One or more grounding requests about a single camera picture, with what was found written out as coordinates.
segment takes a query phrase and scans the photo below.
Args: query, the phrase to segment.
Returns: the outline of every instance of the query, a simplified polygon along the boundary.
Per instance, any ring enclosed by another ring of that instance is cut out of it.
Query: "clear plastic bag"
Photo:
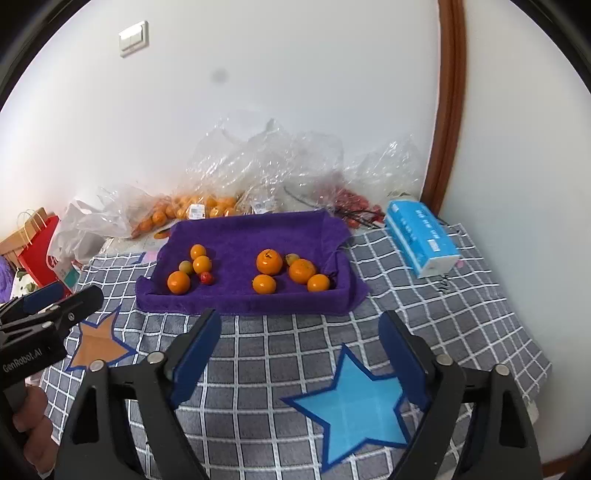
[[[96,213],[97,210],[83,202],[75,200],[70,203],[53,232],[47,256],[55,258],[57,262],[76,260],[83,265],[87,264],[100,251],[106,239],[78,227],[80,220],[93,212]]]
[[[363,195],[373,205],[385,207],[401,195],[418,198],[425,162],[412,137],[392,141],[348,163],[343,171],[344,187]]]
[[[424,162],[410,138],[346,161],[337,137],[293,136],[273,119],[249,138],[235,133],[253,123],[249,115],[226,119],[198,143],[173,199],[180,218],[192,205],[199,218],[224,215],[216,202],[225,198],[236,202],[232,215],[326,208],[354,210],[363,223],[380,220],[390,198],[420,194]]]
[[[98,198],[101,208],[79,200],[68,205],[51,237],[49,256],[85,264],[98,253],[106,238],[134,238],[170,220],[167,197],[154,197],[130,185],[101,189]]]

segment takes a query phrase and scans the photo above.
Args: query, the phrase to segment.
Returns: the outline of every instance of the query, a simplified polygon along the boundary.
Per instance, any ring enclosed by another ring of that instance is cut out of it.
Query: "blue gripper pad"
[[[426,411],[431,403],[431,398],[427,392],[429,372],[426,371],[418,359],[419,352],[414,351],[414,348],[420,348],[418,343],[424,343],[424,340],[417,338],[417,341],[414,341],[413,339],[416,337],[410,334],[406,325],[393,311],[384,312],[380,315],[378,333],[379,340],[408,400],[420,408],[421,411]],[[428,352],[423,351],[423,353],[426,356],[433,356],[426,343],[424,347]]]
[[[193,328],[198,327],[197,323],[199,323],[200,319],[204,316],[206,316],[205,323],[201,326],[195,339],[185,350],[184,355],[178,360],[172,374],[172,382],[174,386],[170,394],[169,402],[174,409],[193,395],[195,386],[197,385],[203,370],[205,370],[205,366],[222,334],[222,320],[220,316],[212,310],[204,312]],[[191,335],[191,330],[179,335],[177,339],[175,339],[175,342],[181,340],[182,336]]]
[[[60,301],[63,296],[64,286],[62,283],[55,281],[29,295],[25,295],[22,299],[22,311],[27,315],[33,315],[52,303]]]

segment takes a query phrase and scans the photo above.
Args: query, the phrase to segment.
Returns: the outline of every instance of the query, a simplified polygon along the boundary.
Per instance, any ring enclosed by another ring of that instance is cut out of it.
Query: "plaid fabric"
[[[374,374],[392,371],[378,338],[378,316],[394,309],[412,333],[433,351],[446,352],[461,365],[490,369],[504,363],[527,402],[539,392],[551,365],[510,311],[499,284],[460,225],[448,229],[463,260],[445,278],[416,279],[385,231],[351,239],[346,250],[371,294],[344,317],[325,315],[226,316],[222,337],[192,398],[177,410],[179,422],[212,480],[290,480],[321,478],[322,429],[280,399],[330,384],[342,343]],[[135,308],[135,280],[151,274],[155,264],[141,254],[96,257],[85,268],[78,288],[99,285],[103,309],[97,322],[121,305],[116,336],[138,353],[120,364],[140,361],[166,350],[188,331],[194,317],[152,314]],[[71,355],[79,331],[66,340]],[[63,433],[80,371],[65,372],[70,358],[45,371],[41,386],[50,405],[54,437]],[[421,413],[411,404],[402,415],[411,434]],[[147,476],[159,478],[142,428],[137,402],[128,401],[129,421]],[[454,468],[470,419],[460,411],[441,471]],[[384,479],[402,450],[366,446],[322,475],[323,479]]]

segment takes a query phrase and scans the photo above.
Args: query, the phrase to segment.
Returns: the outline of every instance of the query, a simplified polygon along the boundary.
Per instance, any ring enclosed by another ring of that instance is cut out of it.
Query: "purple towel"
[[[8,260],[0,255],[0,303],[10,300],[13,282],[14,272]]]
[[[325,211],[268,213],[177,223],[166,245],[158,253],[158,264],[150,279],[140,277],[135,292],[138,307],[145,312],[199,314],[214,308],[223,314],[324,313],[346,315],[365,298],[367,286],[354,275],[339,246],[349,237],[344,222]],[[172,295],[168,276],[182,260],[190,260],[190,249],[202,244],[212,259],[214,285],[199,284],[191,277],[185,295]],[[298,254],[310,260],[319,273],[335,275],[336,287],[308,292],[305,285],[291,281],[285,269],[275,276],[277,291],[259,295],[252,279],[259,274],[256,256],[267,248],[284,256]]]

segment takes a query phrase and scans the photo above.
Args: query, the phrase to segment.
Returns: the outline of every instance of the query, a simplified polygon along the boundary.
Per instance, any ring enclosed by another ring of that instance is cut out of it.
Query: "human hand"
[[[51,438],[53,425],[45,416],[46,407],[45,392],[29,385],[25,403],[12,417],[15,428],[27,432],[29,438],[22,452],[39,473],[49,472],[56,464],[57,456],[57,445]]]

